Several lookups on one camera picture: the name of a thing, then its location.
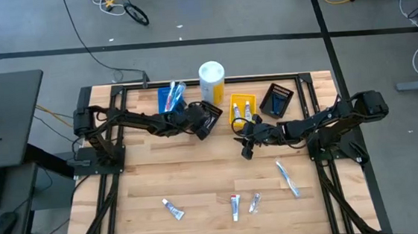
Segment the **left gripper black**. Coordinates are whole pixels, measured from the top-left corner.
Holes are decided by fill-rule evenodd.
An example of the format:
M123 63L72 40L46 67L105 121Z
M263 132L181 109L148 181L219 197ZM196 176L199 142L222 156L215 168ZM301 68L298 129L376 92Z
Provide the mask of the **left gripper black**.
M218 117L211 113L211 104L207 101L195 101L185 108L181 113L169 112L165 115L169 123L171 136L178 133L196 135L203 141L212 130Z

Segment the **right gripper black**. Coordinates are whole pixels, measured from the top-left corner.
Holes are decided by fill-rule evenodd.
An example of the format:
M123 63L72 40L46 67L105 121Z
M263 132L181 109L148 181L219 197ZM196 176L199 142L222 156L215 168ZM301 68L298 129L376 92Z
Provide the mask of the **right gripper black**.
M234 137L234 140L243 146L241 155L247 160L253 158L253 145L281 145L281 133L279 129L270 124L246 122L241 137Z

